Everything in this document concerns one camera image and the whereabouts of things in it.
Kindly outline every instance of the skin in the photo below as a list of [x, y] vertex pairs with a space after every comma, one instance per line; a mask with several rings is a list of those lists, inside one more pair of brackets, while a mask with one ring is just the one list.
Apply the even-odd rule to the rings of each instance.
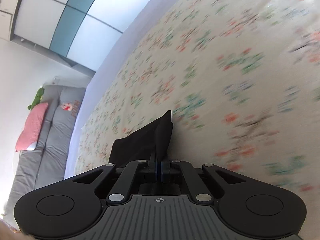
[[1, 240], [35, 240], [31, 236], [22, 233], [14, 233], [2, 220], [0, 220], [0, 239]]

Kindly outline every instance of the gray sofa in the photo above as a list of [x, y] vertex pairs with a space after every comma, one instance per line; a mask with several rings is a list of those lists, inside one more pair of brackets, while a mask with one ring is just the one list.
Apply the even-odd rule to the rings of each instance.
[[20, 152], [17, 172], [5, 207], [4, 220], [15, 228], [14, 206], [26, 193], [63, 180], [69, 143], [85, 88], [45, 86], [41, 102], [48, 102], [34, 151]]

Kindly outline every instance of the cartoon print on cushion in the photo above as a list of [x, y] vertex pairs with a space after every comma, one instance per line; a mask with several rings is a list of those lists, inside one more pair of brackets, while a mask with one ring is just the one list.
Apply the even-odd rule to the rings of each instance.
[[71, 111], [72, 110], [72, 105], [70, 103], [63, 103], [60, 107], [65, 111]]

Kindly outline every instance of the white wall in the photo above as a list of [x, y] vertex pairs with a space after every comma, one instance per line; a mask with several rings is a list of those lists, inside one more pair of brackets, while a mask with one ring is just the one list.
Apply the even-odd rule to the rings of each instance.
[[0, 213], [9, 196], [19, 153], [14, 147], [38, 88], [59, 85], [86, 87], [90, 78], [20, 45], [0, 39]]

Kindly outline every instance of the grooved gray surface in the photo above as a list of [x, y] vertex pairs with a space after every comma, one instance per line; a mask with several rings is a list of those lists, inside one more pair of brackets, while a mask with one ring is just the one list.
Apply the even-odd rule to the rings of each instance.
[[[70, 240], [250, 240], [227, 228], [209, 206], [181, 196], [138, 196], [110, 206], [101, 220]], [[298, 236], [283, 238], [301, 240]]]

